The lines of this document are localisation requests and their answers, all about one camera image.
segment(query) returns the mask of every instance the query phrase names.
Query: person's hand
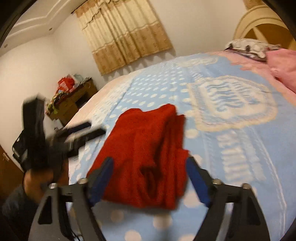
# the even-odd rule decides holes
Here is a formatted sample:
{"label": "person's hand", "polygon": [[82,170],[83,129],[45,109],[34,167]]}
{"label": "person's hand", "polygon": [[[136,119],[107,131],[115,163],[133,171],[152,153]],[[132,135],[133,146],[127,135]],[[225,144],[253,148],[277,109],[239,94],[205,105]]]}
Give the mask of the person's hand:
{"label": "person's hand", "polygon": [[[64,186],[69,184],[69,166],[68,160],[64,161],[63,172],[58,180],[59,186]],[[53,180],[53,171],[42,170],[42,171],[33,171],[28,170],[24,177],[24,188],[26,195],[36,203],[40,203],[44,192],[41,189],[41,184],[48,183]]]}

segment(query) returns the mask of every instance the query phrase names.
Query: cream headboard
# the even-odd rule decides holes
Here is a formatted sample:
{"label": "cream headboard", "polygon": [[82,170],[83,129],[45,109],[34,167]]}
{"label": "cream headboard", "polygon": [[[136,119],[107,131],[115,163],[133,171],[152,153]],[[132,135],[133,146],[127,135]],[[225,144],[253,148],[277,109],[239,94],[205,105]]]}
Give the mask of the cream headboard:
{"label": "cream headboard", "polygon": [[244,0],[256,4],[241,18],[233,39],[258,39],[270,44],[281,44],[283,48],[296,50],[296,42],[280,17],[267,5],[257,0]]}

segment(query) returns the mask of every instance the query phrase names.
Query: wooden door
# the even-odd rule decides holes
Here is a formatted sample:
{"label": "wooden door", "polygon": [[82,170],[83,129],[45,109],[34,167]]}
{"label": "wooden door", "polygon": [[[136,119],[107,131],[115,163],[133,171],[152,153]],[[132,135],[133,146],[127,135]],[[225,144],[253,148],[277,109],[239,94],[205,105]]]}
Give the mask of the wooden door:
{"label": "wooden door", "polygon": [[23,172],[0,146],[0,198],[6,199],[22,183]]}

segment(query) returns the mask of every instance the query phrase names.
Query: ceiling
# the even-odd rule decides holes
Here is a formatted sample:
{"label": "ceiling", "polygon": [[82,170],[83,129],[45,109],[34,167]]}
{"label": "ceiling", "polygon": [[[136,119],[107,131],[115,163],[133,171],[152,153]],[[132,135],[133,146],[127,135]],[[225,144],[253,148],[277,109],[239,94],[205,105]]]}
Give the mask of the ceiling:
{"label": "ceiling", "polygon": [[37,0],[16,22],[3,45],[0,56],[30,40],[54,31],[85,0]]}

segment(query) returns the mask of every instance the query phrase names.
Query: red towel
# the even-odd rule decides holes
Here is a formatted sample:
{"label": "red towel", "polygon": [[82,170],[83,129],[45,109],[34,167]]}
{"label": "red towel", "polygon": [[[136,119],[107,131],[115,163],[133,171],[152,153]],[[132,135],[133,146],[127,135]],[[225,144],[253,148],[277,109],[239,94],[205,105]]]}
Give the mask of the red towel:
{"label": "red towel", "polygon": [[108,156],[114,159],[103,199],[140,208],[175,209],[187,179],[184,120],[171,104],[121,114],[89,170],[99,168]]}

